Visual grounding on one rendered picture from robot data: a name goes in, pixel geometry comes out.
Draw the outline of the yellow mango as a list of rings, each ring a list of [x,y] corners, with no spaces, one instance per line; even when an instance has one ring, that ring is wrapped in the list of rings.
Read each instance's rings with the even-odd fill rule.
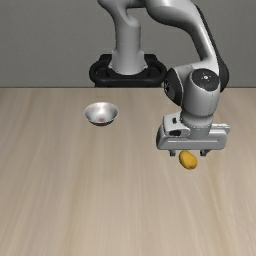
[[[196,157],[187,150],[182,150],[179,153],[179,162],[188,170],[195,169],[198,164]]]

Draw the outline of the silver metal bowl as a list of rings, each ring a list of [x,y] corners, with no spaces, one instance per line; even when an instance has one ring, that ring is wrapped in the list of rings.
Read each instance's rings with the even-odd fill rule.
[[[118,116],[119,110],[116,105],[109,102],[95,102],[84,109],[84,117],[93,125],[107,126]]]

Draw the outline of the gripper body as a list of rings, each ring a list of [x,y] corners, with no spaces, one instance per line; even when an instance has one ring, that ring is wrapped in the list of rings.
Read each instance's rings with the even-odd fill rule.
[[[210,129],[192,129],[181,122],[180,113],[176,112],[163,117],[157,136],[156,146],[160,150],[221,150],[226,146],[230,126],[212,124]]]

